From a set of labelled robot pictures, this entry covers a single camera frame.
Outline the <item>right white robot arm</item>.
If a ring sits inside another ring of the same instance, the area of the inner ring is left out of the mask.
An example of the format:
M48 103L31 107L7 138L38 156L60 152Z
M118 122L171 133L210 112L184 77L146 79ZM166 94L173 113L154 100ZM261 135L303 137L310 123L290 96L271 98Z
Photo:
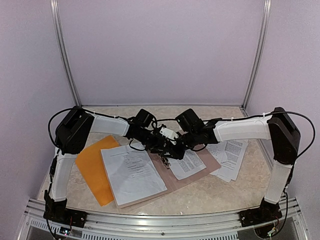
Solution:
M268 141L273 153L271 177L264 197L263 205L256 210L256 218L266 222L275 212L275 206L288 185L293 166L298 158L301 133L282 107L271 112L241 118L200 119L192 109L176 117L183 133L173 137L169 154L173 159L182 159L185 151L197 146L219 144L236 140Z

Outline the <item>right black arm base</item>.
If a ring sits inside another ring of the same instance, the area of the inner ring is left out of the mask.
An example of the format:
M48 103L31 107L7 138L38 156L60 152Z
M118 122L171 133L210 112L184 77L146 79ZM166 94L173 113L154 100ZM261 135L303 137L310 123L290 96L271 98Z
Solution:
M269 203L265 201L264 197L262 198L259 207L242 210L238 215L242 227L267 223L278 220L283 216L279 203Z

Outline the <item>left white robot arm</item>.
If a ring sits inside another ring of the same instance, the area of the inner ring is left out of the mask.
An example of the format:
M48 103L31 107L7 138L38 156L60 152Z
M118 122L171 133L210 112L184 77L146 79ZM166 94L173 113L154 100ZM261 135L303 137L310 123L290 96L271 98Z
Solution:
M55 130L51 141L56 149L50 167L50 185L44 193L45 211L63 223L70 218L66 207L66 191L71 167L76 156L84 149L90 133L105 133L137 140L145 150L162 157L172 157L178 135L165 126L158 127L156 118L141 109L136 116L125 118L95 113L79 106L64 109L66 116Z

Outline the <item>pink-brown file folder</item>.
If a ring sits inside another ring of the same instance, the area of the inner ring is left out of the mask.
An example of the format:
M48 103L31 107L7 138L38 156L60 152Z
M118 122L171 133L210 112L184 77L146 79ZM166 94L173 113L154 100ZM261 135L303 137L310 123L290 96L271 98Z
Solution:
M125 208L181 189L221 168L220 163L204 149L187 150L183 159L168 158L165 166L157 154L133 152L125 163L132 174L113 187L115 204Z

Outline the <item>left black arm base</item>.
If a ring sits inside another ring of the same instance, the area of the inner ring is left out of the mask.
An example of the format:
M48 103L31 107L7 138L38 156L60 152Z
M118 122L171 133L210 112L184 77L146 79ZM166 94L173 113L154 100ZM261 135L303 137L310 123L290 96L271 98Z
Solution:
M47 194L45 195L44 200L44 219L72 227L84 228L88 215L87 212L67 208L67 199L56 201Z

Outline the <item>white sheet dense English text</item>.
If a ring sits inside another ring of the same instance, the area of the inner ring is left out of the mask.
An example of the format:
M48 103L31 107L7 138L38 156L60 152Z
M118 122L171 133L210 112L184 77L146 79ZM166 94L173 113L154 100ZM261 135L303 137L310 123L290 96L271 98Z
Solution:
M184 153L183 159L168 158L168 160L171 163L170 170L177 180L186 179L207 168L196 152L191 150Z

